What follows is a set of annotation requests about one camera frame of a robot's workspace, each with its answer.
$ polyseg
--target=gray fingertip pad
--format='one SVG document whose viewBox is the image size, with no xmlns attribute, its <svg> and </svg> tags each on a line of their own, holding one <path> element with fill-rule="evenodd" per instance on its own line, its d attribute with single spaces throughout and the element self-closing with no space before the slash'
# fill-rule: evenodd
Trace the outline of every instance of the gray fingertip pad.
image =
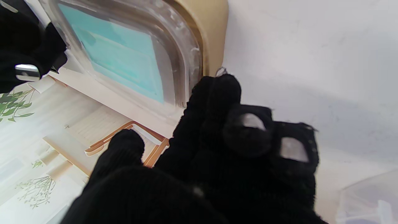
<svg viewBox="0 0 398 224">
<path fill-rule="evenodd" d="M 254 114 L 251 114 L 251 113 L 243 114 L 240 117 L 240 121 L 242 122 L 242 125 L 245 127 L 258 128 L 263 131 L 266 130 L 264 123 L 261 121 L 261 119 L 259 117 L 257 117 Z"/>
<path fill-rule="evenodd" d="M 309 162 L 304 145 L 299 140 L 291 137 L 282 138 L 281 156 L 285 159 L 292 159 L 304 163 Z"/>
</svg>

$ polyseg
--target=silver metal piece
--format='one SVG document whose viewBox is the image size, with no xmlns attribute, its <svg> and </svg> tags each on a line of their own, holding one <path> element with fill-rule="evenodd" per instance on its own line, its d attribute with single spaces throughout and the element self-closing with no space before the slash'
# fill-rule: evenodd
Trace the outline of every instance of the silver metal piece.
<svg viewBox="0 0 398 224">
<path fill-rule="evenodd" d="M 305 163 L 309 162 L 304 145 L 299 140 L 291 137 L 282 138 L 281 156 L 285 159 L 293 159 Z"/>
<path fill-rule="evenodd" d="M 243 114 L 241 116 L 241 122 L 242 122 L 243 126 L 245 126 L 245 127 L 258 128 L 263 131 L 266 130 L 264 123 L 261 121 L 261 119 L 259 117 L 257 117 L 254 114 L 250 114 L 250 113 Z"/>
<path fill-rule="evenodd" d="M 18 10 L 16 8 L 12 7 L 11 5 L 9 5 L 9 4 L 7 4 L 7 3 L 5 3 L 3 1 L 0 1 L 0 5 L 3 6 L 4 8 L 6 8 L 6 9 L 10 10 L 13 13 L 17 13 L 18 12 Z"/>
<path fill-rule="evenodd" d="M 228 74 L 228 72 L 227 72 L 226 68 L 221 67 L 221 68 L 219 68 L 219 69 L 217 70 L 217 72 L 216 72 L 216 77 L 220 77 L 220 76 L 222 76 L 222 75 L 224 75 L 224 74 Z"/>
<path fill-rule="evenodd" d="M 15 66 L 16 78 L 26 82 L 40 80 L 39 69 L 34 65 L 20 64 Z"/>
</svg>

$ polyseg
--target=plastic lid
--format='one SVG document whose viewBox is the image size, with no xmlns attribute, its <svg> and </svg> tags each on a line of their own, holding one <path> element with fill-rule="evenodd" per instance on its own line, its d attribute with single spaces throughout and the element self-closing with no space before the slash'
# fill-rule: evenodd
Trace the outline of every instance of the plastic lid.
<svg viewBox="0 0 398 224">
<path fill-rule="evenodd" d="M 82 68 L 163 118 L 185 107 L 201 77 L 199 45 L 162 0 L 41 0 Z"/>
</svg>

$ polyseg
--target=green leaf pattern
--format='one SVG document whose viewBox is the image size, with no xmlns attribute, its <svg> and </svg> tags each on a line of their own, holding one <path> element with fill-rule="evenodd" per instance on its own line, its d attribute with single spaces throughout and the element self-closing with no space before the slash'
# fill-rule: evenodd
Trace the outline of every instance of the green leaf pattern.
<svg viewBox="0 0 398 224">
<path fill-rule="evenodd" d="M 0 96 L 0 116 L 8 117 L 7 120 L 11 122 L 16 122 L 15 118 L 25 118 L 33 115 L 34 113 L 28 113 L 20 115 L 21 109 L 26 109 L 32 106 L 30 102 L 32 96 L 34 94 L 34 90 L 20 91 L 16 93 L 4 93 Z"/>
</svg>

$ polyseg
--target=gloved finger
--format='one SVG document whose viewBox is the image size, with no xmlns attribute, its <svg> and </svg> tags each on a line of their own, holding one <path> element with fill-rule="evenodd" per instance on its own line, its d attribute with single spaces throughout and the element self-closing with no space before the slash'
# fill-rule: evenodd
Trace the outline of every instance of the gloved finger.
<svg viewBox="0 0 398 224">
<path fill-rule="evenodd" d="M 227 114 L 234 104 L 240 103 L 242 89 L 230 74 L 215 78 L 207 103 L 206 119 L 201 128 L 201 144 L 210 150 L 224 148 L 222 129 Z"/>
<path fill-rule="evenodd" d="M 66 50 L 66 45 L 52 23 L 49 23 L 44 32 L 44 38 L 40 46 L 34 50 L 31 56 L 40 63 L 40 74 L 47 74 L 54 62 Z"/>
<path fill-rule="evenodd" d="M 169 141 L 170 147 L 160 156 L 155 168 L 177 179 L 185 179 L 186 167 L 199 148 L 199 131 L 205 120 L 207 100 L 213 81 L 213 77 L 203 77 L 193 88 L 184 115 Z"/>
<path fill-rule="evenodd" d="M 128 129 L 119 131 L 112 137 L 108 149 L 98 158 L 84 190 L 118 169 L 142 166 L 144 146 L 144 141 L 135 131 Z"/>
<path fill-rule="evenodd" d="M 234 105 L 223 129 L 229 149 L 246 158 L 256 158 L 271 149 L 274 131 L 271 109 L 262 106 Z"/>
<path fill-rule="evenodd" d="M 275 122 L 273 145 L 266 160 L 275 181 L 284 186 L 284 193 L 312 209 L 314 173 L 319 163 L 313 127 L 304 123 Z"/>
</svg>

